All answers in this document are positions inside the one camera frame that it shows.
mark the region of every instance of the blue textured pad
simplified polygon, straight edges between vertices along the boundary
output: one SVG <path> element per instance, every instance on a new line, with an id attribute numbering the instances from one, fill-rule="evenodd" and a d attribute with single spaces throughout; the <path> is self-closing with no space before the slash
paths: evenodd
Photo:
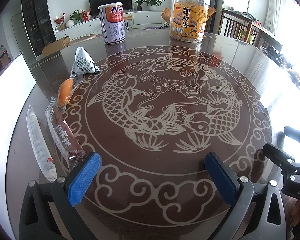
<path id="1" fill-rule="evenodd" d="M 209 173 L 214 185 L 216 185 L 223 201 L 231 206 L 237 201 L 236 188 L 231 179 L 221 168 L 220 164 L 208 153 L 204 158 L 204 166 Z"/>
<path id="2" fill-rule="evenodd" d="M 95 153 L 85 164 L 80 173 L 74 179 L 68 190 L 68 200 L 72 206 L 79 204 L 83 199 L 90 183 L 100 168 L 101 157 Z"/>

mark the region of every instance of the red gift bag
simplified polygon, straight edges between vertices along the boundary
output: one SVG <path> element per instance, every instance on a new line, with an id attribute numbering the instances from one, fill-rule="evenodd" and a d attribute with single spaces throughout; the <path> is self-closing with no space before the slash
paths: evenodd
<path id="1" fill-rule="evenodd" d="M 81 9 L 81 16 L 82 16 L 82 21 L 86 22 L 91 19 L 91 8 L 89 8 L 89 11 L 86 12 Z"/>

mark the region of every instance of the orange sausage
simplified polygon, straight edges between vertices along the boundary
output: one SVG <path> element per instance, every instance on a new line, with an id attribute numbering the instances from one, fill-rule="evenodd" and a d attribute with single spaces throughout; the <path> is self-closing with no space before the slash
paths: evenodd
<path id="1" fill-rule="evenodd" d="M 70 99 L 72 86 L 73 86 L 72 78 L 68 78 L 61 84 L 58 92 L 58 106 L 64 107 L 65 104 L 68 103 Z"/>

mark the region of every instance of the black television screen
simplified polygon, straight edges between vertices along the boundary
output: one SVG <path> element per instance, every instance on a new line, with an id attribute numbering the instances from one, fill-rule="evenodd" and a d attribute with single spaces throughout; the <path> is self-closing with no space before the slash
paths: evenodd
<path id="1" fill-rule="evenodd" d="M 99 6 L 109 3 L 122 2 L 123 10 L 132 9 L 132 0 L 89 0 L 91 16 L 99 15 Z"/>

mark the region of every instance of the door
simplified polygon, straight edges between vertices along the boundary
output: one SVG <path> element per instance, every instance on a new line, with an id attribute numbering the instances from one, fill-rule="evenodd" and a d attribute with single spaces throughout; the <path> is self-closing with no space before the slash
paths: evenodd
<path id="1" fill-rule="evenodd" d="M 22 52 L 25 61 L 28 66 L 36 62 L 32 49 L 29 45 L 25 29 L 23 27 L 23 21 L 21 18 L 21 13 L 18 13 L 11 17 L 12 28 L 14 35 L 16 37 L 20 52 Z"/>

